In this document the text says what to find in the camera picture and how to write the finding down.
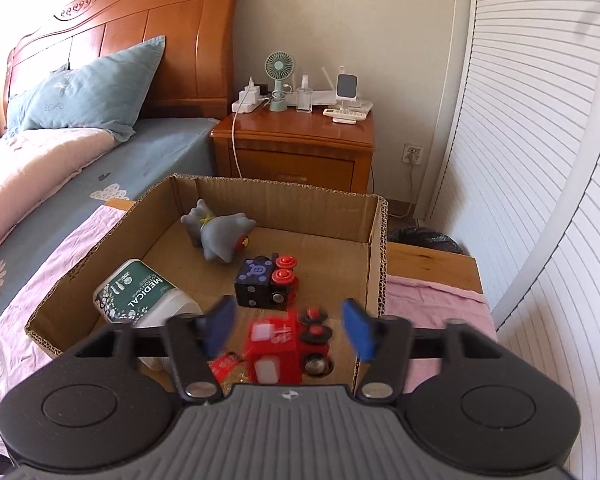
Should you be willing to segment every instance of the wooden table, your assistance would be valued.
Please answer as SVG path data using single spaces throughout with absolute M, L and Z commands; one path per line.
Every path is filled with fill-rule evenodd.
M 238 177 L 230 115 L 212 132 L 219 176 Z M 373 114 L 356 124 L 336 124 L 315 109 L 239 114 L 235 148 L 243 178 L 295 182 L 365 193 L 376 148 Z
M 478 265 L 470 256 L 387 243 L 386 273 L 482 293 Z

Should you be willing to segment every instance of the black toy train car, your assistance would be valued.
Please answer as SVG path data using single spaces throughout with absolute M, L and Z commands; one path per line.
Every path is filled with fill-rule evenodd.
M 296 300 L 298 278 L 293 256 L 256 256 L 242 262 L 235 277 L 235 297 L 241 306 L 285 310 Z

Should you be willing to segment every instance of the wooden headboard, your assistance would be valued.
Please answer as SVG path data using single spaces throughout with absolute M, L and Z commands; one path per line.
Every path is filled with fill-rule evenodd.
M 79 68 L 99 56 L 166 36 L 164 56 L 142 117 L 227 115 L 234 84 L 236 0 L 74 0 L 20 40 L 10 55 L 4 111 L 19 94 L 69 62 Z

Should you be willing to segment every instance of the blue bed sheet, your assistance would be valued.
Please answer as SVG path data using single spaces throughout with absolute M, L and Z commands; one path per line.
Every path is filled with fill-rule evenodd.
M 64 238 L 109 198 L 138 199 L 172 173 L 213 175 L 210 131 L 203 118 L 147 119 L 43 202 L 0 245 L 0 314 Z

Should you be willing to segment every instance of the white louvered door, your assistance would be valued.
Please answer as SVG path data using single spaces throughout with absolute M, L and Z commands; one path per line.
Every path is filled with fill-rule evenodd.
M 600 65 L 600 0 L 476 0 L 470 40 L 430 224 L 476 258 L 495 306 L 580 147 Z
M 576 399 L 600 480 L 600 0 L 475 0 L 430 224 L 478 262 L 504 346 Z

